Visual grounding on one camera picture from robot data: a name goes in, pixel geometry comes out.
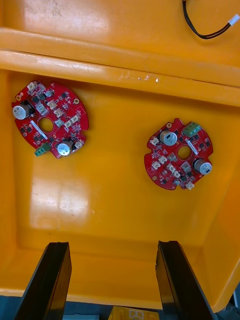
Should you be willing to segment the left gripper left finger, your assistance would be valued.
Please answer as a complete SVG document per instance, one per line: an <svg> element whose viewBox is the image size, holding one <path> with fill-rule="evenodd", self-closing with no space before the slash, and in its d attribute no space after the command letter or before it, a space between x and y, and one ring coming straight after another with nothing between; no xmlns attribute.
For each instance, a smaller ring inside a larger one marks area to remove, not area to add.
<svg viewBox="0 0 240 320"><path fill-rule="evenodd" d="M71 274L69 243L49 243L24 291L15 319L61 320Z"/></svg>

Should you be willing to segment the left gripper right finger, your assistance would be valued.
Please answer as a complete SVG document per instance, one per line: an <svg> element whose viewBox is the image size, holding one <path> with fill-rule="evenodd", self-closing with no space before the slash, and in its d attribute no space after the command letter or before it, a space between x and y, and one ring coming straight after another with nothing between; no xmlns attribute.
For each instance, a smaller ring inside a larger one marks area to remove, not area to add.
<svg viewBox="0 0 240 320"><path fill-rule="evenodd" d="M158 242L155 272L165 320L214 320L214 313L177 241Z"/></svg>

